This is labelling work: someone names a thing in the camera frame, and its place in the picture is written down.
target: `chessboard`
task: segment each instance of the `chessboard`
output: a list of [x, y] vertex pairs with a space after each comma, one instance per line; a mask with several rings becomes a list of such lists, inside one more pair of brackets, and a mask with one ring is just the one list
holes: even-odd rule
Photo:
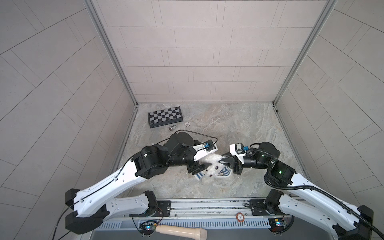
[[182, 122], [183, 115], [180, 107], [168, 108], [148, 113], [149, 128]]

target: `white plush toy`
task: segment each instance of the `white plush toy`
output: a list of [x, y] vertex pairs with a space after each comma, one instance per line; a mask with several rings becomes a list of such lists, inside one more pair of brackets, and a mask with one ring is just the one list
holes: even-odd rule
[[228, 177], [231, 175], [232, 171], [230, 168], [226, 167], [224, 164], [219, 163], [223, 156], [215, 153], [208, 154], [204, 158], [200, 159], [201, 163], [210, 163], [209, 167], [204, 171], [195, 175], [195, 177], [200, 180], [203, 176], [207, 177]]

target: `gray tile wall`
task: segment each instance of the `gray tile wall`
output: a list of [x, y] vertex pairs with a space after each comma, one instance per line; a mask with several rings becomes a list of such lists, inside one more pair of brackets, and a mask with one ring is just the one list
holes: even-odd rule
[[93, 0], [141, 102], [274, 100], [325, 1]]
[[383, 1], [339, 0], [277, 104], [312, 181], [372, 208], [381, 230], [383, 12]]
[[82, 0], [1, 1], [1, 238], [52, 238], [65, 191], [108, 175], [132, 111]]

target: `marble floor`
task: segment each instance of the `marble floor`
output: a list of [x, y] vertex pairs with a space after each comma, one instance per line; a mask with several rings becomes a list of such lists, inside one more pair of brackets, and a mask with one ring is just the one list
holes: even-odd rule
[[[169, 138], [174, 131], [170, 125], [150, 129], [147, 113], [181, 106], [184, 122], [178, 122], [175, 130], [190, 130], [218, 137], [216, 153], [229, 152], [229, 145], [242, 142], [249, 146], [254, 142], [268, 141], [281, 152], [279, 159], [301, 172], [299, 164], [286, 139], [270, 103], [233, 104], [141, 104], [133, 123], [120, 166], [144, 146]], [[194, 139], [204, 137], [191, 134]], [[265, 170], [245, 169], [241, 176], [228, 178], [203, 177], [197, 180], [187, 173], [185, 166], [169, 167], [167, 171], [135, 187], [119, 197], [136, 196], [146, 190], [153, 191], [158, 199], [163, 198], [209, 198], [209, 197], [265, 197], [270, 191], [264, 181]]]

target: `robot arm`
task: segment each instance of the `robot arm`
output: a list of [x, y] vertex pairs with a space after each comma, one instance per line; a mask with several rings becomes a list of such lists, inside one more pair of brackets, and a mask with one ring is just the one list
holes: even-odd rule
[[[136, 197], [114, 198], [124, 190], [163, 174], [170, 166], [186, 165], [188, 173], [196, 174], [208, 167], [199, 164], [199, 159], [217, 150], [215, 143], [193, 140], [185, 133], [174, 133], [163, 145], [144, 147], [133, 155], [122, 168], [95, 185], [84, 189], [71, 189], [66, 192], [66, 205], [74, 212], [66, 216], [66, 229], [83, 234], [103, 221], [129, 215], [147, 217], [157, 209], [153, 192], [146, 191]], [[382, 233], [373, 225], [373, 211], [362, 205], [343, 202], [311, 183], [292, 167], [278, 160], [280, 151], [269, 142], [259, 144], [259, 148], [244, 147], [243, 144], [230, 145], [230, 152], [223, 154], [219, 162], [242, 174], [243, 168], [266, 169], [264, 180], [274, 188], [265, 199], [264, 205], [257, 206], [272, 215], [290, 214], [308, 221], [334, 237], [345, 240], [368, 240], [372, 230]], [[296, 194], [311, 205], [300, 202], [279, 190]]]
[[157, 208], [153, 192], [113, 198], [136, 184], [163, 174], [170, 166], [186, 165], [188, 173], [197, 174], [209, 166], [200, 165], [199, 159], [215, 151], [217, 147], [212, 140], [202, 143], [185, 132], [172, 134], [163, 146], [154, 144], [144, 147], [123, 167], [95, 185], [83, 190], [70, 189], [65, 193], [65, 204], [74, 210], [66, 216], [66, 229], [83, 234], [121, 213], [153, 214]]
[[[262, 208], [270, 214], [290, 214], [310, 222], [339, 239], [370, 239], [373, 211], [344, 202], [319, 188], [295, 169], [277, 160], [280, 152], [269, 142], [258, 149], [243, 144], [230, 145], [220, 162], [241, 175], [243, 168], [267, 169], [264, 180], [272, 188]], [[300, 202], [276, 189], [298, 195], [312, 205]]]

